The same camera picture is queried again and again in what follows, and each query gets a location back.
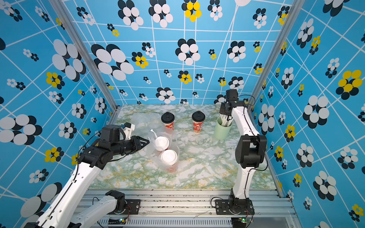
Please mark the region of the translucent plastic carrier bag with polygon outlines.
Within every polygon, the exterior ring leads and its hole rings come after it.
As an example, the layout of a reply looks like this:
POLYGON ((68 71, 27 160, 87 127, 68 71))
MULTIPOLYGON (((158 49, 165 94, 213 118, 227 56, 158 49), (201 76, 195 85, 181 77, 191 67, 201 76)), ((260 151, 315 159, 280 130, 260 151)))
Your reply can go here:
POLYGON ((176 173, 180 157, 174 131, 171 129, 151 129, 148 132, 149 145, 146 155, 167 173, 176 173))

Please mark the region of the red cup white lid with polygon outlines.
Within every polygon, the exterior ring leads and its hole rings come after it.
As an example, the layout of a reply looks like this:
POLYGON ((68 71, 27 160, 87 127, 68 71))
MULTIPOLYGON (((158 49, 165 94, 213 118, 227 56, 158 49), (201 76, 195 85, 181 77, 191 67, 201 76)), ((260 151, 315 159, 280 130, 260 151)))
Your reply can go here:
POLYGON ((159 136, 155 139, 155 150, 157 155, 166 151, 170 146, 170 140, 165 136, 159 136))

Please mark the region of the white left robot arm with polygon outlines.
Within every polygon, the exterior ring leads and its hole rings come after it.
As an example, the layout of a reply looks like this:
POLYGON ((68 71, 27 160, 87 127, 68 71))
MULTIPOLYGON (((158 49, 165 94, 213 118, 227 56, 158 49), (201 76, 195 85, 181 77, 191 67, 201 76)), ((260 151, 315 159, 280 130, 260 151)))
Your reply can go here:
POLYGON ((76 168, 66 185, 56 188, 55 199, 49 208, 34 222, 25 223, 26 228, 90 228, 109 213, 132 214, 125 194, 110 190, 96 204, 75 214, 84 194, 94 179, 115 156, 124 158, 144 149, 149 140, 132 135, 134 125, 107 125, 100 137, 77 155, 76 168))

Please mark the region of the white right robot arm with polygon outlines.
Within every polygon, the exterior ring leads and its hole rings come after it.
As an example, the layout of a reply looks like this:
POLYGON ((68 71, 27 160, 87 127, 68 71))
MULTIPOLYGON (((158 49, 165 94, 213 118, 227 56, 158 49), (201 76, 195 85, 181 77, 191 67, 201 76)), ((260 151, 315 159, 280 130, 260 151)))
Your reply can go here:
POLYGON ((221 104, 220 114, 233 119, 240 133, 235 150, 235 159, 239 168, 228 199, 229 210, 232 214, 254 215, 249 188, 254 173, 259 171, 259 165, 264 163, 267 138, 255 128, 249 109, 245 102, 239 99, 236 89, 226 91, 226 101, 221 104))

